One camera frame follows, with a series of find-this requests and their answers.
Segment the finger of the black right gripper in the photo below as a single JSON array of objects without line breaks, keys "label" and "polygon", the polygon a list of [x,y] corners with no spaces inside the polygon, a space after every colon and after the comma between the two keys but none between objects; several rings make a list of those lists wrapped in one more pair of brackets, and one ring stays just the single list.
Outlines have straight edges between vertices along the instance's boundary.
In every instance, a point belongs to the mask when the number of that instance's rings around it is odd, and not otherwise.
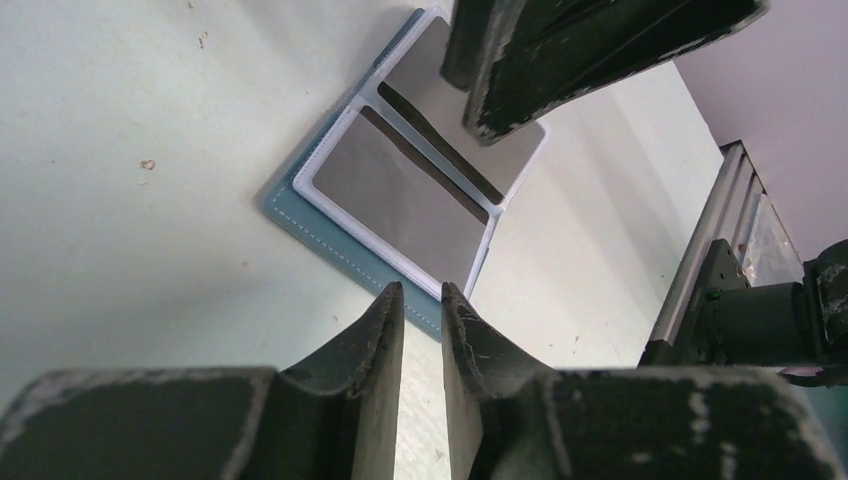
[{"label": "finger of the black right gripper", "polygon": [[462,125],[493,145],[559,106],[731,36],[767,1],[511,2],[511,41]]},{"label": "finger of the black right gripper", "polygon": [[511,2],[455,1],[440,74],[463,92],[483,92],[511,41]]}]

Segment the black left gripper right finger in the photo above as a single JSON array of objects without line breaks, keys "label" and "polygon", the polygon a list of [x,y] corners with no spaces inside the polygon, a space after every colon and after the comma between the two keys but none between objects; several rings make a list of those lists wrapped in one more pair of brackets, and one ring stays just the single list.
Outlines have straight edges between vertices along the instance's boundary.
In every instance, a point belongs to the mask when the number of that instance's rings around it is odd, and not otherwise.
[{"label": "black left gripper right finger", "polygon": [[558,370],[442,286],[455,479],[843,479],[818,420],[776,373]]}]

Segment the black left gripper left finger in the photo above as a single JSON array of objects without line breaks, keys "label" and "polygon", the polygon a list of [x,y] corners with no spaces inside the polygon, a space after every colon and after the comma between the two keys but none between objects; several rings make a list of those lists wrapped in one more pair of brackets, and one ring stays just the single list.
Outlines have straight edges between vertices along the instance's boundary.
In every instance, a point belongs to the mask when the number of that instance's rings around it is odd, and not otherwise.
[{"label": "black left gripper left finger", "polygon": [[5,479],[390,479],[404,291],[298,363],[62,370],[1,419]]}]

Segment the blue card holder wallet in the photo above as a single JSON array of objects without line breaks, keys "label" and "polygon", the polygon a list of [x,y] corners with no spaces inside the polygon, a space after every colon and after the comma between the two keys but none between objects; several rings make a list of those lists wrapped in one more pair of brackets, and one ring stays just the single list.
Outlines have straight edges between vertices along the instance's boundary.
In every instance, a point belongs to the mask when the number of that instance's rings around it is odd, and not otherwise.
[{"label": "blue card holder wallet", "polygon": [[363,105],[374,108],[488,212],[488,234],[475,282],[468,290],[455,284],[470,295],[498,223],[545,148],[549,129],[536,121],[492,146],[473,139],[461,125],[466,94],[448,84],[439,72],[449,32],[442,8],[434,5],[413,11],[264,202],[275,223],[369,292],[378,293],[387,284],[400,282],[406,317],[433,337],[440,334],[441,291],[447,282],[436,294],[425,292],[347,233],[299,192],[295,182],[347,112],[356,112]]}]

